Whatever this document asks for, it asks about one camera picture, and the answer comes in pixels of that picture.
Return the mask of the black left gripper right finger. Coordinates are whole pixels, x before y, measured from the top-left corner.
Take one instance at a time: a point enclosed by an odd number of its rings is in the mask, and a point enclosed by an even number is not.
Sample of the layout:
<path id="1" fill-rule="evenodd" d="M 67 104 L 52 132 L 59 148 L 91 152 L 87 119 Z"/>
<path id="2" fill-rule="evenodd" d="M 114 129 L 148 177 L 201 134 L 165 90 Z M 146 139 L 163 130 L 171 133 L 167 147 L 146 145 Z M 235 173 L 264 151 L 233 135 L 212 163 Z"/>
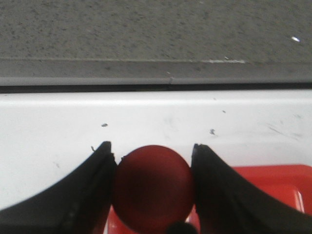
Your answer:
<path id="1" fill-rule="evenodd" d="M 191 171 L 203 234 L 310 234 L 312 217 L 263 192 L 209 146 L 195 144 Z"/>

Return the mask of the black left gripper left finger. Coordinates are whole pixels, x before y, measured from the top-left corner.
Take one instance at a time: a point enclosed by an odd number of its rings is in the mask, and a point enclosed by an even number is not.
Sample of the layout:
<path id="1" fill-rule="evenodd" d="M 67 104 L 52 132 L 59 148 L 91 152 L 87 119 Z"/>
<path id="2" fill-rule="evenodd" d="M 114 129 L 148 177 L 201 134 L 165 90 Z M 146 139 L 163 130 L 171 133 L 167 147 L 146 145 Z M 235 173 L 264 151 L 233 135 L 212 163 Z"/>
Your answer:
<path id="1" fill-rule="evenodd" d="M 0 212 L 2 234 L 102 234 L 117 164 L 103 142 L 65 178 Z"/>

